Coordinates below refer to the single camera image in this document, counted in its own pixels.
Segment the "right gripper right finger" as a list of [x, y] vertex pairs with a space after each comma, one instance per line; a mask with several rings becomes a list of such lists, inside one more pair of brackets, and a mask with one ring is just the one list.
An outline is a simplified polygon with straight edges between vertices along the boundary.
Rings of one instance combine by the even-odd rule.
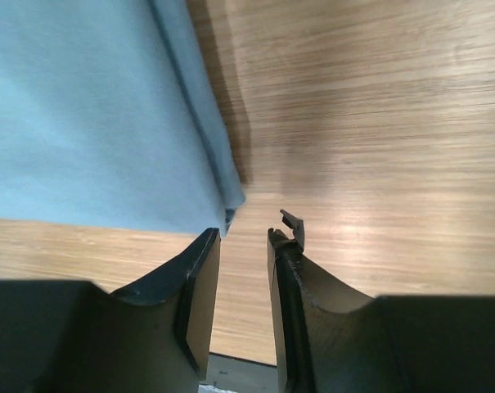
[[281, 392], [392, 392], [394, 352], [377, 300], [304, 254], [304, 221], [268, 230], [268, 281]]

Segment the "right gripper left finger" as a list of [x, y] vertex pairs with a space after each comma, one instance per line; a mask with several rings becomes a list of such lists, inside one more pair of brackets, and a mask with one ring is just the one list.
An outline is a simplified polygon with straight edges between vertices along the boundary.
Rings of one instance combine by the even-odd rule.
[[112, 292], [130, 340], [124, 382], [132, 392], [196, 392], [207, 376], [218, 287], [220, 234], [206, 229], [184, 251]]

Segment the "grey-blue t shirt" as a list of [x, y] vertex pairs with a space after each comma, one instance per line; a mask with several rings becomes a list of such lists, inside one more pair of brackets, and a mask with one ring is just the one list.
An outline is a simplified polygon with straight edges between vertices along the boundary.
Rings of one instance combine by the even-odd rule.
[[227, 233], [244, 200], [184, 1], [0, 1], [0, 219]]

